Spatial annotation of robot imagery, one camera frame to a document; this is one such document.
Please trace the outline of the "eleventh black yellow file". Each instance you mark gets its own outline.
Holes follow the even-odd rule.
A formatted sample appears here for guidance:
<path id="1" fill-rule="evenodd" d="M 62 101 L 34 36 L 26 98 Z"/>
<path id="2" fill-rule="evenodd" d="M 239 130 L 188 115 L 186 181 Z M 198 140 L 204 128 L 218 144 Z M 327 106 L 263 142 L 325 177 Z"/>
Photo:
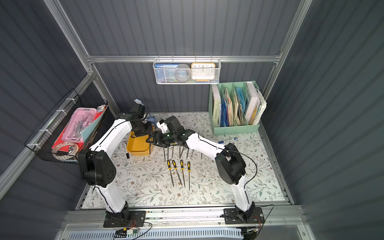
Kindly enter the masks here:
<path id="1" fill-rule="evenodd" d="M 185 182 L 185 175 L 184 175 L 184 162 L 183 160 L 180 160 L 181 170 L 182 170 L 182 176 L 183 176 L 183 186 L 186 188 L 186 182 Z"/>

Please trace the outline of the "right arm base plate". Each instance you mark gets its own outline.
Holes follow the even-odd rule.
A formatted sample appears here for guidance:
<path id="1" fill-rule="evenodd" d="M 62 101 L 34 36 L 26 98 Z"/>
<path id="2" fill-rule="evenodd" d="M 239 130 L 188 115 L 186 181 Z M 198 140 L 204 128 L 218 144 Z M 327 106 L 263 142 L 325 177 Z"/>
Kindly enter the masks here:
<path id="1" fill-rule="evenodd" d="M 225 219 L 227 225 L 237 224 L 256 224 L 261 225 L 265 222 L 263 210 L 259 207 L 250 208 L 247 212 L 238 210 L 237 208 L 224 209 L 221 215 Z"/>

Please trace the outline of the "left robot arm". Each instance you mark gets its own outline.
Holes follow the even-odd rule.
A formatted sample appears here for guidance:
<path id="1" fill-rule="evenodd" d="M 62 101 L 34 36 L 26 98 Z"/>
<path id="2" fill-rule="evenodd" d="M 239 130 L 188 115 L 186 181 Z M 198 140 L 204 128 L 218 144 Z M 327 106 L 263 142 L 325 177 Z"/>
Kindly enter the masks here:
<path id="1" fill-rule="evenodd" d="M 112 162 L 113 153 L 130 132 L 141 137 L 152 130 L 153 123 L 146 121 L 146 107 L 135 104 L 129 112 L 121 113 L 95 144 L 78 154 L 81 178 L 101 196 L 111 219 L 127 221 L 130 215 L 115 182 L 117 170 Z"/>

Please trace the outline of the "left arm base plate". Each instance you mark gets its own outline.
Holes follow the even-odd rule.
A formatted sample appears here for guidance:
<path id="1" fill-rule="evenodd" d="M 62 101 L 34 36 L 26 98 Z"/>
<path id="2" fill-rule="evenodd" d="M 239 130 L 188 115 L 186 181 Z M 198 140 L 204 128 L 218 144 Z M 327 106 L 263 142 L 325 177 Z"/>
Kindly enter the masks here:
<path id="1" fill-rule="evenodd" d="M 143 227 L 146 218 L 145 211 L 130 211 L 123 213 L 110 213 L 106 211 L 104 228 L 131 228 Z"/>

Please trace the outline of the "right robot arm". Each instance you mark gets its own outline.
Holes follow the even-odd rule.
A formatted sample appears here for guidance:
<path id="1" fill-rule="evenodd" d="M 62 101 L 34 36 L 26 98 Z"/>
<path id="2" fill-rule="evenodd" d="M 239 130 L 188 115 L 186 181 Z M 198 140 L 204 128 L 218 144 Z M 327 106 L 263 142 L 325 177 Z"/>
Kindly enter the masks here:
<path id="1" fill-rule="evenodd" d="M 231 185 L 235 197 L 236 220 L 248 222 L 254 216 L 256 205 L 250 199 L 246 181 L 246 162 L 234 144 L 219 144 L 202 137 L 199 133 L 185 129 L 175 116 L 157 123 L 158 130 L 149 134 L 146 142 L 161 148 L 178 145 L 191 149 L 214 160 L 220 178 Z"/>

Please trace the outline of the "yellow storage box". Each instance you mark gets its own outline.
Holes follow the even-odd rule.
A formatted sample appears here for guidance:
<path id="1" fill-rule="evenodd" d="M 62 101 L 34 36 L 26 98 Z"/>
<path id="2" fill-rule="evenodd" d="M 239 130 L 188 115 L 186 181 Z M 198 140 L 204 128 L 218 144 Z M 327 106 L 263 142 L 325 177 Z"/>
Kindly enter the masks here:
<path id="1" fill-rule="evenodd" d="M 137 137 L 134 132 L 130 132 L 128 138 L 127 149 L 130 156 L 148 156 L 149 155 L 149 143 L 146 142 L 149 135 Z"/>

